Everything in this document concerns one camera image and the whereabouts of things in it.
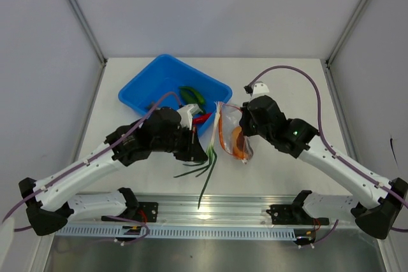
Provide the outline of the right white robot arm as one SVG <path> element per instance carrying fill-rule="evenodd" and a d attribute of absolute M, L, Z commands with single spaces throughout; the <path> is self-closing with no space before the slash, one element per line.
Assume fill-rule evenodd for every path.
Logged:
<path fill-rule="evenodd" d="M 383 240 L 393 228 L 407 195 L 407 182 L 390 180 L 336 151 L 322 132 L 299 118 L 286 118 L 267 95 L 244 102 L 240 126 L 245 136 L 261 136 L 279 152 L 314 166 L 343 186 L 350 195 L 301 191 L 292 203 L 298 223 L 311 218 L 354 222 L 366 234 Z"/>

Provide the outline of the blue plastic bin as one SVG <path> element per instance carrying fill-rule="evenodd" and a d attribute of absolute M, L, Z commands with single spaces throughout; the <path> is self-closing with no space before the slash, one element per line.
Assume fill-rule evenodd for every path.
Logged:
<path fill-rule="evenodd" d="M 215 112 L 215 102 L 229 102 L 232 89 L 223 82 L 168 54 L 157 56 L 131 79 L 118 94 L 119 101 L 139 115 L 147 113 L 151 102 L 167 92 L 180 95 L 180 87 L 197 90 L 206 100 L 207 113 Z"/>

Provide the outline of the red chili pepper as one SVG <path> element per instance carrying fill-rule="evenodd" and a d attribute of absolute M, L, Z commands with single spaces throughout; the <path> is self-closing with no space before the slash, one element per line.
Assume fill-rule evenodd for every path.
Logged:
<path fill-rule="evenodd" d="M 199 117 L 193 118 L 194 125 L 204 124 L 210 117 L 212 113 L 206 113 L 204 115 L 200 115 Z"/>

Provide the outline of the grey toy fish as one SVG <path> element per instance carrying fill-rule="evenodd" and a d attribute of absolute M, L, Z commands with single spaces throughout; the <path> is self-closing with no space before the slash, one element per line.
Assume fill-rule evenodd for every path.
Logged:
<path fill-rule="evenodd" d="M 148 106 L 145 107 L 146 110 L 150 110 L 150 109 L 157 109 L 157 106 L 155 106 L 154 102 L 151 102 Z"/>

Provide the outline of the clear zip top bag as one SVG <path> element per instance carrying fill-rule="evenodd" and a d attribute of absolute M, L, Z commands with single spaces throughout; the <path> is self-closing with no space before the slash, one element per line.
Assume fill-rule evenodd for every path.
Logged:
<path fill-rule="evenodd" d="M 220 103 L 219 114 L 218 135 L 221 148 L 232 158 L 247 164 L 254 151 L 240 126 L 241 109 L 234 104 Z"/>

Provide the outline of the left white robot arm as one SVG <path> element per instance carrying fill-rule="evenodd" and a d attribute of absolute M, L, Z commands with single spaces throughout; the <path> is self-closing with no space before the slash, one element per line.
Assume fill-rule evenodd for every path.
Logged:
<path fill-rule="evenodd" d="M 207 161 L 193 125 L 198 111 L 196 104 L 177 110 L 150 110 L 132 124 L 118 127 L 82 160 L 42 180 L 20 181 L 18 186 L 34 232 L 46 236 L 77 220 L 136 220 L 140 204 L 130 188 L 85 195 L 81 191 L 106 175 L 148 159 L 153 152 L 169 153 L 183 162 Z"/>

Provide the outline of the green spring onion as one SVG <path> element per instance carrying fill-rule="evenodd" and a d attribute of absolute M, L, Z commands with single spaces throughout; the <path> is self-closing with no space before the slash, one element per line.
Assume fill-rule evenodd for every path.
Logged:
<path fill-rule="evenodd" d="M 214 122 L 213 122 L 213 128 L 212 128 L 212 135 L 211 135 L 211 139 L 210 139 L 210 141 L 208 143 L 207 150 L 206 150 L 206 154 L 207 154 L 207 157 L 208 157 L 208 162 L 199 162 L 198 164 L 196 164 L 197 166 L 200 166 L 199 168 L 196 168 L 196 169 L 190 170 L 188 172 L 182 173 L 180 175 L 174 176 L 174 178 L 180 178 L 180 177 L 183 177 L 183 176 L 187 176 L 187 175 L 191 175 L 191 174 L 196 173 L 196 178 L 197 178 L 197 177 L 199 177 L 199 176 L 201 176 L 201 175 L 203 175 L 205 173 L 208 173 L 207 178 L 205 180 L 205 183 L 203 184 L 202 190 L 201 190 L 199 198 L 198 198 L 197 209 L 200 209 L 201 201 L 203 199 L 204 193 L 205 193 L 205 191 L 207 189 L 207 186 L 209 184 L 209 181 L 211 179 L 211 176 L 212 176 L 212 174 L 214 172 L 215 165 L 216 165 L 217 160 L 218 160 L 218 155 L 217 155 L 217 153 L 215 151 L 214 145 L 215 145 L 215 134 L 216 134 L 216 131 L 217 131 L 217 128 L 218 128 L 218 125 L 219 125 L 219 119 L 221 118 L 222 102 L 217 101 L 215 103 L 215 105 L 216 105 L 216 109 L 215 109 L 215 116 L 214 116 Z"/>

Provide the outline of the orange purple sweet potato slice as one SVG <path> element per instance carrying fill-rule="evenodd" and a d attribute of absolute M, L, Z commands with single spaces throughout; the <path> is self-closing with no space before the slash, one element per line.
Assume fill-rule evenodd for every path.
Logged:
<path fill-rule="evenodd" d="M 251 147 L 248 137 L 244 136 L 242 128 L 237 126 L 231 133 L 231 144 L 233 157 L 248 162 L 252 159 L 254 151 Z"/>

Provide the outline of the dark green cucumber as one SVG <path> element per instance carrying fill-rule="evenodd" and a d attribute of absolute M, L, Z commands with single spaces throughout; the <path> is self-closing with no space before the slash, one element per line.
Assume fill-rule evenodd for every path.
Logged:
<path fill-rule="evenodd" d="M 185 104 L 199 104 L 197 97 L 187 89 L 179 87 L 179 94 Z"/>

